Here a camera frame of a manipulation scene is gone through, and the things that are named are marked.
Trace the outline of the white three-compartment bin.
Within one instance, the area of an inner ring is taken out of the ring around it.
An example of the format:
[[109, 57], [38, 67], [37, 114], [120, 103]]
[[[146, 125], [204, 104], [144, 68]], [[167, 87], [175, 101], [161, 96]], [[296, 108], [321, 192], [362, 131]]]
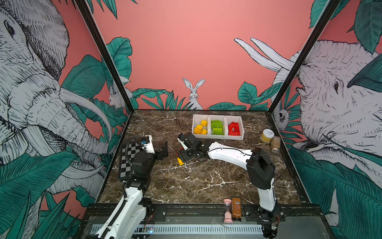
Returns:
[[193, 115], [192, 134], [197, 138], [243, 140], [244, 133], [240, 116]]

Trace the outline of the green lego brick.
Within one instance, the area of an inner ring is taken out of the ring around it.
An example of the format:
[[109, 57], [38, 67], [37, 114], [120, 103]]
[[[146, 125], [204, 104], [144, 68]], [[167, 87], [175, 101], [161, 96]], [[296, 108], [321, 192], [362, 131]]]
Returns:
[[211, 128], [213, 127], [221, 127], [223, 128], [223, 122], [220, 120], [212, 120], [211, 121]]
[[212, 128], [213, 135], [224, 135], [224, 130], [221, 127], [213, 127]]

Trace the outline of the red arch lego piece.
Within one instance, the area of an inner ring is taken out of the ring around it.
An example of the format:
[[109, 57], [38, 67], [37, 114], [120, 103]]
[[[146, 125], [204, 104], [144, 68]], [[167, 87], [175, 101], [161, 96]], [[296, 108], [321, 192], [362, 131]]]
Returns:
[[237, 122], [232, 122], [228, 125], [229, 136], [241, 136], [240, 126]]

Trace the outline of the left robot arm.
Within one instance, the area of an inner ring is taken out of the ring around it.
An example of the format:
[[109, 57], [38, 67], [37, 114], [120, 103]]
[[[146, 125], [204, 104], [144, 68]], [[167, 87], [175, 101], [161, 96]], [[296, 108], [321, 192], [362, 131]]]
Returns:
[[157, 160], [169, 156], [168, 142], [156, 151], [152, 136], [131, 137], [121, 149], [119, 173], [122, 179], [122, 197], [117, 206], [95, 233], [95, 239], [137, 238], [135, 231], [141, 222], [148, 223], [154, 217], [152, 200], [145, 198], [151, 182], [151, 172]]

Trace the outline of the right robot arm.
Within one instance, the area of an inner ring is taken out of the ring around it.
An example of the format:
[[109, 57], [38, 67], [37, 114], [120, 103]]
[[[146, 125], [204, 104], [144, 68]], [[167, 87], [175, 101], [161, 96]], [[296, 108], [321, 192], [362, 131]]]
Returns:
[[217, 141], [201, 141], [192, 133], [178, 135], [182, 149], [178, 152], [178, 162], [185, 164], [194, 158], [221, 160], [247, 170], [251, 183], [259, 195], [259, 214], [264, 221], [276, 221], [277, 200], [274, 194], [275, 165], [259, 147], [238, 149]]

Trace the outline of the checkerboard calibration plate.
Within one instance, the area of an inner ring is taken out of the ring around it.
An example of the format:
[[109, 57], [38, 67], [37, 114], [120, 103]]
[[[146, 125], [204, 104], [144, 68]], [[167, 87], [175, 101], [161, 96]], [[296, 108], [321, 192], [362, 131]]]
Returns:
[[135, 155], [141, 151], [141, 146], [136, 142], [123, 144], [121, 149], [121, 160], [119, 164], [119, 181], [126, 181], [131, 171], [131, 165]]

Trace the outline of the pink hourglass timer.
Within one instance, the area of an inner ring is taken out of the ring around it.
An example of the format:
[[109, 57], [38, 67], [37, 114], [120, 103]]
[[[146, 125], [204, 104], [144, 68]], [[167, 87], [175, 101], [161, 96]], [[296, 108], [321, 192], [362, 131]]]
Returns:
[[233, 219], [232, 219], [232, 200], [231, 199], [224, 199], [223, 200], [224, 206], [226, 208], [226, 212], [224, 214], [224, 223], [226, 224], [233, 224]]

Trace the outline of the brown spice jar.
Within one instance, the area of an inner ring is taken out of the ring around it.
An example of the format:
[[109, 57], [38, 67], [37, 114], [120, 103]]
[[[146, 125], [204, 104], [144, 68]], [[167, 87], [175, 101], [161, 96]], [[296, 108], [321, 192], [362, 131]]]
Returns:
[[271, 140], [271, 151], [272, 153], [279, 153], [281, 147], [281, 138], [274, 136]]

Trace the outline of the white perforated rail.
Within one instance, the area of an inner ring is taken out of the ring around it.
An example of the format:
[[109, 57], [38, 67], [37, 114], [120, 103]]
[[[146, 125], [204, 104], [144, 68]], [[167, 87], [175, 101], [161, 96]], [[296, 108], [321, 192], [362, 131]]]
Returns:
[[262, 226], [256, 224], [240, 225], [184, 225], [184, 224], [149, 224], [139, 225], [134, 235], [263, 235]]

